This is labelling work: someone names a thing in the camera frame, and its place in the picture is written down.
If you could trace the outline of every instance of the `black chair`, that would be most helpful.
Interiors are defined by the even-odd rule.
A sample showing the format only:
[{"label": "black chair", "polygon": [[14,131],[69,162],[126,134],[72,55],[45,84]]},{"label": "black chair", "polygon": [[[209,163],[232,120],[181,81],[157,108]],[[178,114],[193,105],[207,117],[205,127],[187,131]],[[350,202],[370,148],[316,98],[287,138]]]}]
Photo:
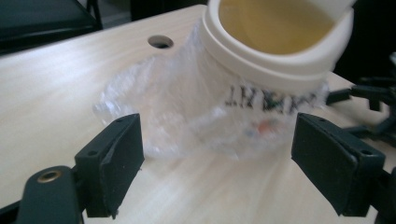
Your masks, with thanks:
[{"label": "black chair", "polygon": [[0,0],[0,55],[101,29],[77,0]]}]

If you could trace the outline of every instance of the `white plastic container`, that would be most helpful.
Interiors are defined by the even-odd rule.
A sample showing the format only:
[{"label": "white plastic container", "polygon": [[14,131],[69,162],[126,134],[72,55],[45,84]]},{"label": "white plastic container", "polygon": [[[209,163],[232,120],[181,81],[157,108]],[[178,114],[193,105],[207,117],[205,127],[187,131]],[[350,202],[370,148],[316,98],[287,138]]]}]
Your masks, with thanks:
[{"label": "white plastic container", "polygon": [[220,2],[209,2],[198,30],[205,50],[196,50],[199,78],[183,82],[191,93],[183,97],[185,117],[205,147],[251,157],[288,143],[297,113],[324,105],[326,77],[347,45],[353,11],[310,48],[275,55],[229,35]]},{"label": "white plastic container", "polygon": [[[290,55],[267,54],[247,47],[223,29],[219,20],[220,2],[211,0],[203,17],[199,34],[206,50],[237,75],[274,91],[304,93],[317,89],[334,68],[352,31],[353,10],[350,8],[330,32],[309,49]],[[336,17],[337,12],[332,9],[330,16]]]}]

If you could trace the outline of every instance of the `plastic bag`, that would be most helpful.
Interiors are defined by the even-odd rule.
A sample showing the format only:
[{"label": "plastic bag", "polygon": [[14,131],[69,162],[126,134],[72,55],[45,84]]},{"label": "plastic bag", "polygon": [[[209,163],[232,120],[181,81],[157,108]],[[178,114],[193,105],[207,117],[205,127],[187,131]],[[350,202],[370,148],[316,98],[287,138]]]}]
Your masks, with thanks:
[{"label": "plastic bag", "polygon": [[205,50],[198,27],[174,55],[152,56],[113,77],[94,106],[104,124],[140,113],[146,155],[254,156],[288,142],[298,112],[323,105],[326,83],[288,95],[234,74]]}]

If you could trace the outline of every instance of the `light wood tabletop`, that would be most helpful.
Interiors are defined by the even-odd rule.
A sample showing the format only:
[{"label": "light wood tabletop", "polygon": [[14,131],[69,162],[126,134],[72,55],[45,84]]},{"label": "light wood tabletop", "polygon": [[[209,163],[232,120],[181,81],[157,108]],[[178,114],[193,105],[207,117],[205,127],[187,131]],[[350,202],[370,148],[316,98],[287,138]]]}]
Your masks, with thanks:
[{"label": "light wood tabletop", "polygon": [[[34,173],[74,166],[74,156],[105,126],[93,114],[100,92],[116,74],[153,54],[170,55],[184,44],[205,6],[84,35],[0,58],[0,207],[21,198]],[[155,49],[153,35],[175,45]],[[332,90],[350,83],[330,74]],[[314,111],[342,127],[376,123],[384,113],[353,99]],[[395,150],[372,143],[396,166]],[[291,143],[255,159],[231,160],[202,153],[184,159],[147,158],[116,220],[86,223],[374,223],[368,217],[339,217],[291,160]]]}]

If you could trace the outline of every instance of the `grommet hole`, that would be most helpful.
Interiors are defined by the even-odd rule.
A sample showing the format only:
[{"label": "grommet hole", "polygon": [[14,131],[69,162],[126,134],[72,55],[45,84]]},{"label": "grommet hole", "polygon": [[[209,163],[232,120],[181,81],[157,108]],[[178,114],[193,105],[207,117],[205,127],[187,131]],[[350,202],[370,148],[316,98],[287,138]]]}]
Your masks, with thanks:
[{"label": "grommet hole", "polygon": [[166,35],[152,35],[148,38],[148,43],[156,49],[170,49],[174,42]]},{"label": "grommet hole", "polygon": [[37,182],[41,184],[49,183],[55,179],[57,179],[59,176],[62,175],[61,171],[58,170],[53,170],[53,171],[48,171],[41,176],[38,177]]}]

